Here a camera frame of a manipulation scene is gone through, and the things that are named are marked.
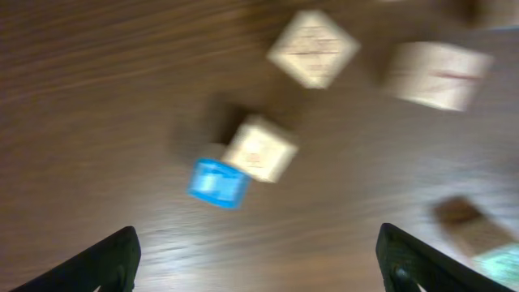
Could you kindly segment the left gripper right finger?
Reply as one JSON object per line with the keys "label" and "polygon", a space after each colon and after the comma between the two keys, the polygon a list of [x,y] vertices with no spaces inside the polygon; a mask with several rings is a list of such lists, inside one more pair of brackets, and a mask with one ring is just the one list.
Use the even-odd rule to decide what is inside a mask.
{"label": "left gripper right finger", "polygon": [[386,292],[513,292],[390,223],[375,252]]}

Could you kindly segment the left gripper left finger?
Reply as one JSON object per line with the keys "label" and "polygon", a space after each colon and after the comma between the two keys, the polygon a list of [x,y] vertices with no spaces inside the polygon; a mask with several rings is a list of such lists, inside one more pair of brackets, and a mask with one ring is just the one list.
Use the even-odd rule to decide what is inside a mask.
{"label": "left gripper left finger", "polygon": [[132,292],[141,250],[126,226],[12,292]]}

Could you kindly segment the block green letter B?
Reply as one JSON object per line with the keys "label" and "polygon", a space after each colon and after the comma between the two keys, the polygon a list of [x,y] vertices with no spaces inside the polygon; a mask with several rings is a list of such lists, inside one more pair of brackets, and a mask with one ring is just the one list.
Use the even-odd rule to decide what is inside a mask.
{"label": "block green letter B", "polygon": [[517,235],[464,196],[440,201],[432,211],[442,230],[478,273],[518,290]]}

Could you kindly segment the block blue letter top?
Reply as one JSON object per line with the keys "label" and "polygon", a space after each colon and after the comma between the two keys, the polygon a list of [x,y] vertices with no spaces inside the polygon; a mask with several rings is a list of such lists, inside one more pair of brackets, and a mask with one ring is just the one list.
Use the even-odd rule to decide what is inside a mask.
{"label": "block blue letter top", "polygon": [[219,208],[239,208],[251,178],[213,158],[200,158],[193,169],[187,193]]}

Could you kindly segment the wooden block green side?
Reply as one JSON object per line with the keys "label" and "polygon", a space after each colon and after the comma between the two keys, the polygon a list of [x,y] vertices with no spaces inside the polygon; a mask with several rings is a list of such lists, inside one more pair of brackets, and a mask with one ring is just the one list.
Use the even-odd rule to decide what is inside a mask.
{"label": "wooden block green side", "polygon": [[238,127],[222,161],[256,181],[277,183],[298,150],[297,140],[288,130],[251,114]]}

